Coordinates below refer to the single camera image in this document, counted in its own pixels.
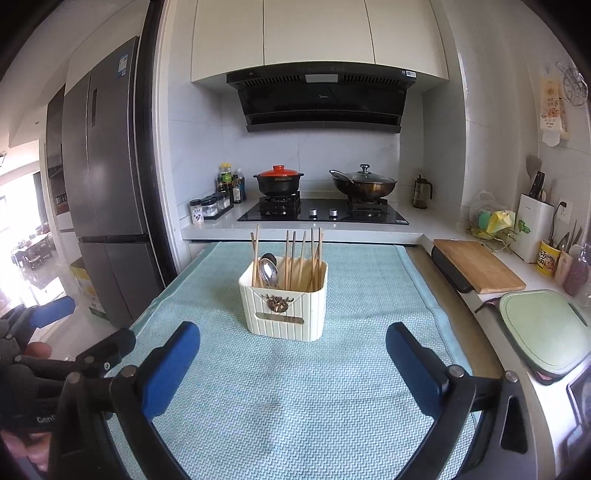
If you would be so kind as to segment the person's left hand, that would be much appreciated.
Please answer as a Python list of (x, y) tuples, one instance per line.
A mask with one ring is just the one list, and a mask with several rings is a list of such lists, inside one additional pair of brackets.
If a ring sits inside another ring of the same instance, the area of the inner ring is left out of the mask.
[[(51, 353), (52, 348), (43, 342), (31, 342), (25, 350), (27, 356), (39, 359), (49, 359)], [(34, 433), (30, 435), (29, 440), (23, 442), (17, 435), (7, 430), (2, 430), (1, 438), (14, 458), (28, 459), (41, 472), (48, 470), (51, 443), (50, 433)]]

